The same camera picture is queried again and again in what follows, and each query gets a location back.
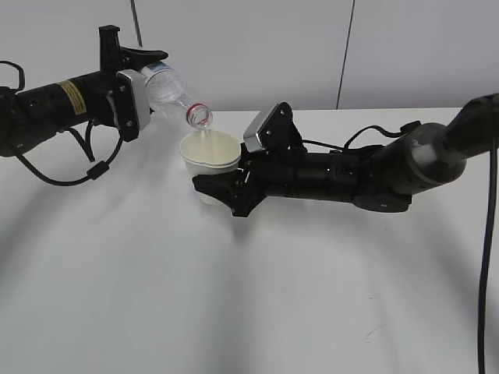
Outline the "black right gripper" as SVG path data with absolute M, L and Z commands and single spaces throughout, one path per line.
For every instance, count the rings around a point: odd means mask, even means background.
M 303 146 L 282 155 L 276 150 L 251 153 L 242 143 L 236 173 L 197 175 L 192 182 L 197 192 L 226 205 L 234 217 L 248 217 L 268 196 L 305 199 L 306 189 L 298 173 L 310 155 Z

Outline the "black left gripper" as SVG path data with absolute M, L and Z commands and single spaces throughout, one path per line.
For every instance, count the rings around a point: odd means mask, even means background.
M 162 50 L 120 47 L 119 31 L 120 28 L 114 25 L 98 27 L 100 71 L 90 83 L 93 99 L 91 119 L 98 125 L 115 129 L 118 128 L 114 104 L 116 73 L 125 69 L 139 72 L 150 64 L 168 58 L 168 53 Z

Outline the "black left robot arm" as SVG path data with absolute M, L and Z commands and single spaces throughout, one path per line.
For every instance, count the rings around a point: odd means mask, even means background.
M 25 90 L 1 88 L 1 155 L 26 153 L 83 122 L 113 127 L 125 142 L 137 139 L 150 122 L 141 69 L 168 57 L 162 50 L 123 47 L 119 28 L 99 29 L 100 68 L 96 72 Z

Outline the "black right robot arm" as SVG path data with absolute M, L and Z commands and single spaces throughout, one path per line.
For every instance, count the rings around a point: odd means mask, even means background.
M 409 208 L 415 194 L 459 178 L 469 158 L 498 147 L 498 96 L 467 103 L 448 124 L 410 122 L 388 145 L 311 153 L 281 102 L 255 117 L 234 171 L 197 175 L 196 191 L 247 217 L 268 196 L 351 203 L 381 213 Z

